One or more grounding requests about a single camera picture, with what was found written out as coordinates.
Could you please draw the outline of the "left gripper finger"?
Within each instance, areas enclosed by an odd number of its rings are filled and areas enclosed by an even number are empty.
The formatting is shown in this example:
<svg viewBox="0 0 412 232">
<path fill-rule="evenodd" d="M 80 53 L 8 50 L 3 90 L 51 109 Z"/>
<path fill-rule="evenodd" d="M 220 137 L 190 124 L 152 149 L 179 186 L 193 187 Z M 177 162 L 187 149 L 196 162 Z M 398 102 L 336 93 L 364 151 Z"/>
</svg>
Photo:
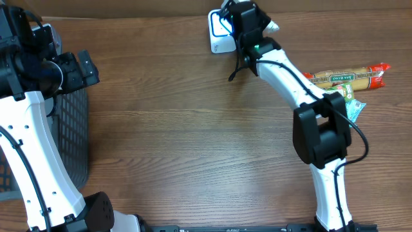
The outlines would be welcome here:
<svg viewBox="0 0 412 232">
<path fill-rule="evenodd" d="M 97 68 L 94 65 L 89 52 L 87 50 L 81 50 L 78 53 L 80 68 L 84 75 L 94 75 L 97 73 Z"/>
<path fill-rule="evenodd" d="M 84 78 L 85 87 L 93 86 L 100 82 L 98 70 L 87 71 Z"/>
</svg>

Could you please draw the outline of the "white tube gold cap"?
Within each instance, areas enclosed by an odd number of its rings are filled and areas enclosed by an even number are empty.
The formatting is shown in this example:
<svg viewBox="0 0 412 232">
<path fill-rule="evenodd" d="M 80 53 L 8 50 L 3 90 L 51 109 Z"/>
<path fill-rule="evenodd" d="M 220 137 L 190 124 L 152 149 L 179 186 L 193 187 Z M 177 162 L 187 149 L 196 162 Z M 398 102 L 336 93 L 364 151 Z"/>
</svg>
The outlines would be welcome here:
<svg viewBox="0 0 412 232">
<path fill-rule="evenodd" d="M 272 34 L 280 30 L 279 25 L 272 20 L 265 21 L 262 27 L 264 34 Z"/>
</svg>

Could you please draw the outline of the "green snack packet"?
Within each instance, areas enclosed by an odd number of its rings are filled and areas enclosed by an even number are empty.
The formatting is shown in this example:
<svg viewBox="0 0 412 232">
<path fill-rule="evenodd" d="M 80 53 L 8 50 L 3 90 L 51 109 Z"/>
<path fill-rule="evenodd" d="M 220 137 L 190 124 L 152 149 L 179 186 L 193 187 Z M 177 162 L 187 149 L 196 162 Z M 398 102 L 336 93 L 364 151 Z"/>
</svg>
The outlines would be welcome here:
<svg viewBox="0 0 412 232">
<path fill-rule="evenodd" d="M 325 92 L 329 94 L 337 92 L 344 97 L 344 100 L 346 102 L 350 102 L 355 99 L 353 88 L 350 82 L 344 82 L 342 84 L 326 88 Z"/>
</svg>

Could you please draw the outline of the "red spaghetti packet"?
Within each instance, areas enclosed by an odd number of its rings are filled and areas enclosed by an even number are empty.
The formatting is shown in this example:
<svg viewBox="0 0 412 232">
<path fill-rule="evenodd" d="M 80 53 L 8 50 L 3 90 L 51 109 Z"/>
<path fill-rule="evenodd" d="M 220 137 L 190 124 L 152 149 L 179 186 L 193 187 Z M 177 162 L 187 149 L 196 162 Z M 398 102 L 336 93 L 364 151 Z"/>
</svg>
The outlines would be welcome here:
<svg viewBox="0 0 412 232">
<path fill-rule="evenodd" d="M 390 68 L 391 65 L 388 63 L 378 63 L 360 68 L 327 70 L 318 73 L 303 73 L 303 75 L 322 89 L 348 82 L 354 91 L 358 91 L 384 87 L 386 83 L 382 76 Z"/>
</svg>

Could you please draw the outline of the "teal white packet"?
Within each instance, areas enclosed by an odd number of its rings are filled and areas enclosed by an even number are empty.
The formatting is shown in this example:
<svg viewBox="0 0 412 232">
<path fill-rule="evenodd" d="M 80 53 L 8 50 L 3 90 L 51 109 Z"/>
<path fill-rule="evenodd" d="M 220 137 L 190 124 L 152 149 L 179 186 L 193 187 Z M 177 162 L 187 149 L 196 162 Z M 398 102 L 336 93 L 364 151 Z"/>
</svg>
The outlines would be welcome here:
<svg viewBox="0 0 412 232">
<path fill-rule="evenodd" d="M 366 103 L 360 102 L 356 99 L 346 102 L 346 111 L 349 120 L 355 123 L 361 111 L 366 107 Z"/>
</svg>

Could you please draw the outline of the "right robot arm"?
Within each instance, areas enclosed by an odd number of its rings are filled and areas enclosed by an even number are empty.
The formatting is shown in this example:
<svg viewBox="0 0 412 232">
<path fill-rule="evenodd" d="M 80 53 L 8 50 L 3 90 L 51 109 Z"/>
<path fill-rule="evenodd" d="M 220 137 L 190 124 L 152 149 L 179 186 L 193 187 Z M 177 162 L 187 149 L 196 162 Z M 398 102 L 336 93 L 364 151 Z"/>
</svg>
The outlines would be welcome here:
<svg viewBox="0 0 412 232">
<path fill-rule="evenodd" d="M 238 59 L 237 71 L 250 69 L 266 81 L 293 111 L 292 140 L 299 158 L 310 166 L 321 231 L 349 231 L 352 217 L 344 187 L 347 148 L 351 144 L 346 103 L 326 93 L 289 60 L 281 45 L 264 31 L 271 18 L 253 1 L 224 1 L 218 12 L 230 24 Z"/>
</svg>

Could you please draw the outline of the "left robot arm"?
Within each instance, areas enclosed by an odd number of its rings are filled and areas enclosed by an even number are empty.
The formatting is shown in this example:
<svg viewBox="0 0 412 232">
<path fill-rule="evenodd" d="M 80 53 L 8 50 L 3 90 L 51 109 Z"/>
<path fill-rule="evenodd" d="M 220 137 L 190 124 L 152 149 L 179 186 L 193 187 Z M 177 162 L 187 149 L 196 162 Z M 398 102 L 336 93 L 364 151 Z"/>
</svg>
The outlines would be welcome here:
<svg viewBox="0 0 412 232">
<path fill-rule="evenodd" d="M 142 232 L 137 215 L 113 209 L 98 192 L 84 197 L 71 181 L 48 126 L 46 99 L 99 82 L 88 51 L 58 53 L 50 26 L 1 6 L 1 149 L 23 196 L 30 231 Z"/>
</svg>

